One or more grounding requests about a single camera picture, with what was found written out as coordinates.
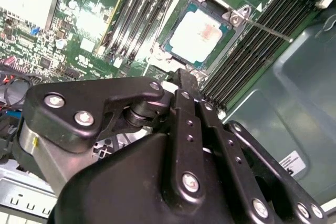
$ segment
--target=metal rod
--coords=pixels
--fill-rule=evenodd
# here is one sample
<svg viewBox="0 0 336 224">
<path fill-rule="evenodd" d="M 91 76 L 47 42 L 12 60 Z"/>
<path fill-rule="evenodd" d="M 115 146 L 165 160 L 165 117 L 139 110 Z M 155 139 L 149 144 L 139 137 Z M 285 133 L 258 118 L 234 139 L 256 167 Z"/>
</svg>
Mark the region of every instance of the metal rod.
<svg viewBox="0 0 336 224">
<path fill-rule="evenodd" d="M 241 13 L 239 13 L 239 12 L 236 11 L 236 10 L 234 10 L 233 13 L 234 13 L 235 15 L 239 16 L 240 18 L 242 18 L 243 20 L 245 20 L 247 23 L 249 23 L 249 24 L 251 24 L 251 25 L 253 25 L 253 26 L 255 26 L 255 27 L 258 27 L 259 29 L 264 30 L 264 31 L 266 31 L 266 32 L 268 32 L 268 33 L 270 33 L 270 34 L 273 34 L 274 36 L 277 36 L 277 37 L 279 37 L 279 38 L 281 38 L 281 39 L 284 39 L 284 40 L 288 41 L 289 43 L 292 43 L 292 42 L 294 41 L 294 39 L 288 37 L 287 35 L 284 35 L 284 34 L 282 34 L 282 33 L 279 33 L 278 31 L 275 31 L 275 30 L 273 30 L 273 29 L 271 29 L 271 28 L 268 28 L 268 27 L 266 27 L 266 26 L 264 26 L 264 25 L 262 25 L 262 24 L 259 24 L 259 23 L 257 23 L 257 22 L 254 22 L 253 20 L 251 20 L 251 19 L 249 19 L 249 18 L 246 18 L 244 15 L 242 15 Z"/>
</svg>

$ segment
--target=black plastic bracket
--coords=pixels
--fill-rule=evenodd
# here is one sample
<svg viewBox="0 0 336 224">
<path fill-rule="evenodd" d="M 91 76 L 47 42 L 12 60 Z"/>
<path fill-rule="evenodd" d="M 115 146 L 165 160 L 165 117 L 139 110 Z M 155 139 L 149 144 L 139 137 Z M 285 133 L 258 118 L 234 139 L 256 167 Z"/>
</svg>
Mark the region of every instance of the black plastic bracket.
<svg viewBox="0 0 336 224">
<path fill-rule="evenodd" d="M 228 206 L 237 223 L 281 223 L 267 204 L 257 181 L 237 144 L 234 134 L 223 129 L 215 109 L 208 103 L 198 104 L 198 113 L 202 121 L 204 141 L 213 150 L 217 170 L 227 194 Z M 253 205 L 254 200 L 265 207 L 265 217 L 259 215 Z"/>
<path fill-rule="evenodd" d="M 203 143 L 194 98 L 182 89 L 175 91 L 170 122 L 162 196 L 172 210 L 190 214 L 205 199 Z"/>
<path fill-rule="evenodd" d="M 49 94 L 62 97 L 65 105 L 57 109 L 47 106 L 44 98 Z M 125 108 L 138 101 L 158 101 L 163 95 L 162 87 L 148 77 L 42 84 L 28 90 L 23 118 L 32 131 L 67 151 L 80 153 L 97 140 L 117 134 L 119 119 L 124 129 L 127 123 L 121 117 Z M 94 123 L 79 125 L 74 120 L 78 111 L 89 112 Z"/>
<path fill-rule="evenodd" d="M 272 202 L 275 212 L 282 220 L 293 223 L 325 223 L 327 215 L 318 203 L 281 167 L 281 165 L 258 143 L 258 141 L 238 122 L 230 121 L 225 129 L 238 140 L 253 175 L 259 186 L 265 188 L 264 195 Z M 313 209 L 318 208 L 318 217 Z"/>
</svg>

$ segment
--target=label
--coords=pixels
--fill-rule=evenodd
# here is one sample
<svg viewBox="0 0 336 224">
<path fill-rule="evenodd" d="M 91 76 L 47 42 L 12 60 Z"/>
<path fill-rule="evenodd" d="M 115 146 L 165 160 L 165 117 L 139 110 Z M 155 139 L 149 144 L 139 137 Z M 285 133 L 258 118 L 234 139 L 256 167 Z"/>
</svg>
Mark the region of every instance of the label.
<svg viewBox="0 0 336 224">
<path fill-rule="evenodd" d="M 291 176 L 298 174 L 306 167 L 297 151 L 293 151 L 279 163 Z"/>
</svg>

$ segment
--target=sticker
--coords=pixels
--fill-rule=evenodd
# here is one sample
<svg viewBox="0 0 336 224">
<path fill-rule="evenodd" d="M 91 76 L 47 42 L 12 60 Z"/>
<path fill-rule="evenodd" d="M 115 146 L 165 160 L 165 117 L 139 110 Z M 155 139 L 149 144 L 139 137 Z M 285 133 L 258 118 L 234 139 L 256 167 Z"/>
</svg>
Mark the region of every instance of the sticker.
<svg viewBox="0 0 336 224">
<path fill-rule="evenodd" d="M 257 10 L 260 11 L 260 12 L 263 11 L 263 4 L 262 4 L 262 3 L 260 3 L 260 4 L 258 5 Z"/>
<path fill-rule="evenodd" d="M 80 48 L 86 50 L 87 52 L 92 52 L 94 49 L 94 43 L 89 41 L 87 38 L 83 38 Z"/>
<path fill-rule="evenodd" d="M 306 164 L 303 162 L 297 151 L 293 151 L 279 163 L 291 176 L 298 174 L 306 167 Z"/>
</svg>

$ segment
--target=gray metal panel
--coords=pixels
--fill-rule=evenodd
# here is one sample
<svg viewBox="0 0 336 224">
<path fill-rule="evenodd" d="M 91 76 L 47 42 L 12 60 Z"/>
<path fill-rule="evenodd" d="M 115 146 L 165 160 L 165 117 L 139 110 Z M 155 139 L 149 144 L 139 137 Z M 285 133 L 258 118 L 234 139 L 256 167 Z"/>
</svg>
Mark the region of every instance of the gray metal panel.
<svg viewBox="0 0 336 224">
<path fill-rule="evenodd" d="M 316 201 L 336 197 L 336 28 L 306 29 L 229 111 L 281 161 L 296 150 L 294 178 Z"/>
</svg>

